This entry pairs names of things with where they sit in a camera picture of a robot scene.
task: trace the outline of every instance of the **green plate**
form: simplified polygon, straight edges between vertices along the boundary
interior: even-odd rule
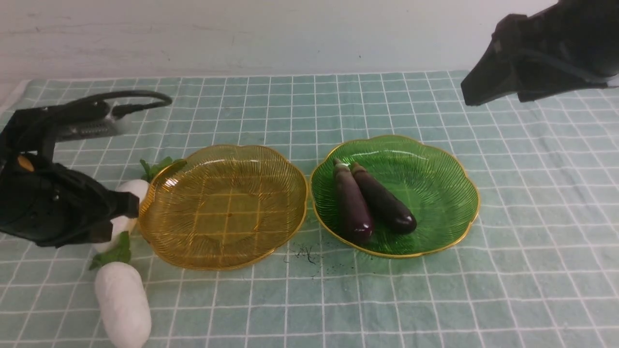
[[[345,238],[335,200],[334,157],[358,162],[400,199],[417,218],[409,235],[391,233],[374,219],[369,243]],[[479,191],[451,154],[404,136],[387,135],[345,142],[331,151],[311,175],[311,194],[318,220],[340,241],[366,253],[412,258],[444,250],[460,242],[477,218]]]

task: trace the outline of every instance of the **green leaf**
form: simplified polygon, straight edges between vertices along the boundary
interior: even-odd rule
[[[118,236],[118,244],[104,253],[96,254],[95,257],[92,258],[89,270],[101,268],[112,262],[129,263],[131,261],[130,246],[129,231],[121,232]]]
[[[159,168],[163,169],[172,164],[172,157],[168,156],[159,162]]]
[[[140,160],[140,164],[146,173],[150,172],[150,165],[145,160]]]
[[[142,179],[145,181],[151,182],[151,180],[153,180],[153,178],[157,176],[157,174],[159,174],[160,171],[182,160],[183,159],[172,160],[172,157],[168,156],[162,159],[161,162],[157,164],[153,164],[152,166],[149,166],[145,160],[140,160],[140,163],[142,164],[142,167],[144,168],[144,171],[146,172],[145,175],[142,175]]]

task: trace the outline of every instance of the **checkered tablecloth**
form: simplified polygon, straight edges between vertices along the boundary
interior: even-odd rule
[[[307,175],[343,141],[401,134],[453,153],[482,195],[469,236],[408,260],[358,253],[313,212],[272,256],[182,270],[132,238],[152,312],[147,347],[619,347],[619,91],[466,107],[465,71],[35,80],[15,108],[151,89],[168,108],[123,136],[59,144],[54,159],[107,187],[140,159],[264,144]],[[109,347],[89,246],[0,241],[0,348]]]

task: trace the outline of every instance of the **gold rim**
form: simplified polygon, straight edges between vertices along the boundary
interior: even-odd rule
[[[277,248],[280,248],[282,245],[288,243],[288,241],[290,241],[290,239],[297,234],[297,232],[301,229],[301,227],[303,226],[303,223],[305,222],[305,219],[307,218],[307,214],[308,214],[308,198],[310,196],[310,184],[308,183],[308,180],[305,178],[305,174],[303,174],[303,172],[294,164],[292,164],[291,161],[289,161],[289,159],[287,159],[284,155],[282,155],[279,151],[272,149],[268,146],[264,146],[264,145],[231,145],[231,144],[217,144],[217,145],[212,145],[212,146],[207,146],[204,147],[202,149],[199,149],[197,151],[195,151],[194,153],[192,153],[191,155],[187,156],[187,158],[183,159],[183,161],[186,163],[187,160],[189,160],[192,156],[196,155],[198,152],[206,150],[206,149],[210,149],[213,147],[262,147],[263,149],[267,149],[271,152],[273,152],[276,156],[278,156],[280,159],[282,159],[284,162],[288,163],[289,166],[291,166],[292,168],[294,168],[294,170],[296,170],[301,177],[303,178],[303,183],[305,184],[305,199],[303,200],[303,215],[301,216],[301,220],[299,222],[299,225],[292,230],[292,232],[289,234],[288,237],[286,237],[286,239],[283,240],[283,242],[276,246],[273,249],[270,249],[268,251],[266,251],[264,254],[258,256],[257,258],[254,258],[250,261],[247,261],[245,263],[242,264],[238,264],[235,266],[230,266],[230,267],[225,267],[225,268],[210,268],[210,267],[198,267],[198,268],[189,268],[183,264],[180,263],[176,263],[173,261],[168,260],[166,257],[162,256],[155,248],[152,247],[151,242],[149,241],[149,239],[144,235],[143,231],[142,231],[142,225],[141,225],[141,219],[138,216],[137,218],[137,223],[140,225],[140,234],[142,235],[142,237],[144,238],[144,240],[150,245],[150,248],[153,250],[153,252],[155,253],[155,255],[157,255],[160,259],[164,260],[165,262],[172,264],[174,266],[177,267],[181,267],[181,268],[185,268],[185,269],[193,269],[193,270],[197,270],[197,271],[232,271],[234,269],[239,269],[239,268],[245,268],[247,266],[250,266],[252,264],[257,263],[258,261],[261,261],[262,259],[266,258],[267,256],[269,256],[270,254],[272,254],[273,252],[275,252],[275,250]],[[164,169],[162,169],[159,173],[157,173],[157,175],[155,175],[153,177],[153,179],[150,181],[149,183],[149,192],[150,190],[153,188],[152,183],[155,181],[155,179],[157,179],[160,175],[163,175],[164,172],[166,172],[171,166],[173,165],[177,165],[180,162],[177,163],[173,163],[167,167],[165,167]]]
[[[424,251],[423,253],[415,253],[415,254],[402,254],[402,255],[399,255],[399,254],[383,254],[383,253],[377,253],[377,252],[375,252],[375,251],[368,250],[368,249],[366,249],[366,248],[362,248],[362,247],[360,247],[360,246],[358,246],[358,245],[356,245],[356,244],[354,244],[354,243],[351,243],[350,241],[347,241],[346,239],[344,239],[344,238],[340,237],[337,233],[333,232],[333,231],[332,231],[329,227],[327,227],[327,225],[324,223],[324,221],[322,221],[322,218],[320,218],[320,215],[317,213],[317,210],[316,210],[316,200],[315,200],[315,198],[314,198],[314,193],[313,193],[313,191],[311,190],[311,183],[312,183],[312,181],[313,181],[313,179],[314,179],[314,174],[316,173],[316,170],[317,170],[317,169],[318,169],[321,165],[325,164],[325,163],[327,162],[327,159],[329,158],[329,156],[331,156],[331,155],[332,155],[332,154],[333,154],[333,153],[334,153],[337,149],[339,149],[340,147],[342,147],[342,146],[344,146],[344,145],[346,145],[346,144],[349,144],[349,143],[351,143],[351,142],[358,142],[358,141],[371,141],[371,140],[373,140],[373,139],[378,139],[378,138],[382,138],[382,137],[391,137],[391,138],[394,138],[394,137],[399,137],[399,138],[402,138],[402,139],[406,139],[406,140],[408,140],[408,141],[416,142],[417,144],[419,144],[419,145],[421,145],[421,146],[423,146],[423,147],[428,147],[428,148],[431,148],[431,149],[436,149],[436,150],[439,150],[439,151],[441,151],[441,152],[443,152],[443,153],[445,153],[445,154],[448,154],[451,158],[453,158],[454,160],[456,160],[456,163],[458,163],[458,165],[460,166],[460,169],[462,169],[462,172],[464,173],[464,177],[466,178],[466,180],[468,180],[468,181],[469,181],[469,183],[470,183],[471,185],[473,185],[473,188],[475,189],[475,193],[477,194],[477,210],[475,211],[475,216],[474,216],[474,217],[473,217],[473,219],[471,219],[471,221],[469,222],[469,225],[467,226],[467,228],[466,228],[466,230],[464,231],[464,233],[462,234],[462,236],[460,236],[460,238],[458,238],[456,241],[454,241],[454,242],[452,242],[451,244],[449,244],[449,245],[447,245],[447,246],[444,246],[444,247],[442,247],[442,248],[438,248],[438,249],[434,249],[434,250],[430,250],[430,251]],[[436,146],[432,146],[432,145],[426,145],[426,144],[424,144],[424,143],[422,143],[422,142],[420,142],[420,141],[418,141],[418,140],[416,140],[416,139],[413,139],[413,138],[411,138],[411,137],[401,136],[401,135],[398,135],[398,134],[385,134],[385,135],[382,135],[382,136],[375,136],[375,137],[371,137],[371,138],[369,138],[369,139],[355,139],[355,140],[349,140],[349,141],[343,142],[343,143],[339,144],[338,146],[334,147],[334,148],[333,148],[333,149],[332,149],[332,150],[331,150],[331,151],[330,151],[330,152],[326,155],[325,159],[324,159],[324,160],[323,160],[323,161],[322,161],[319,165],[317,165],[317,166],[316,166],[316,168],[314,168],[314,170],[312,170],[311,175],[309,176],[309,190],[310,190],[310,192],[311,192],[311,198],[312,198],[311,203],[312,203],[312,208],[314,209],[314,215],[316,215],[316,217],[318,218],[318,222],[320,222],[320,224],[322,225],[322,227],[324,227],[327,231],[329,231],[329,233],[331,233],[331,235],[332,235],[333,237],[336,237],[336,238],[337,238],[339,241],[341,241],[342,243],[347,244],[347,245],[349,245],[349,246],[352,246],[353,248],[355,248],[355,249],[357,249],[357,250],[360,250],[360,251],[362,251],[362,252],[364,252],[364,253],[367,253],[367,254],[370,254],[370,255],[373,255],[373,256],[378,256],[378,257],[380,257],[380,258],[390,258],[390,259],[410,259],[410,258],[416,258],[416,257],[423,256],[423,255],[428,255],[428,254],[438,253],[439,251],[443,251],[443,250],[445,250],[445,249],[449,249],[449,248],[451,248],[452,246],[454,246],[454,245],[456,245],[456,244],[460,243],[460,242],[464,239],[464,237],[466,237],[466,236],[469,234],[469,231],[470,231],[471,227],[473,226],[473,223],[475,222],[475,220],[477,220],[477,217],[479,216],[479,210],[480,210],[480,208],[481,208],[481,206],[482,206],[482,198],[481,198],[481,196],[479,195],[479,189],[477,188],[477,185],[475,185],[475,183],[473,182],[473,180],[471,180],[471,179],[469,178],[469,174],[466,172],[466,169],[464,169],[464,166],[462,165],[462,163],[460,163],[460,161],[456,158],[456,156],[454,156],[454,155],[450,154],[449,152],[447,152],[447,151],[445,151],[445,150],[441,149],[440,147],[436,147]]]

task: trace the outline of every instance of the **glass plate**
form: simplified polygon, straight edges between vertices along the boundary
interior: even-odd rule
[[[358,162],[417,219],[409,235],[391,233],[374,218],[374,235],[356,245],[340,228],[335,201],[333,158]],[[331,151],[311,175],[311,194],[318,220],[340,241],[366,253],[412,258],[444,250],[469,232],[480,208],[479,191],[451,154],[404,136],[387,135],[345,142]]]
[[[235,269],[292,237],[305,219],[308,191],[302,172],[273,149],[210,146],[152,180],[139,223],[170,264]]]

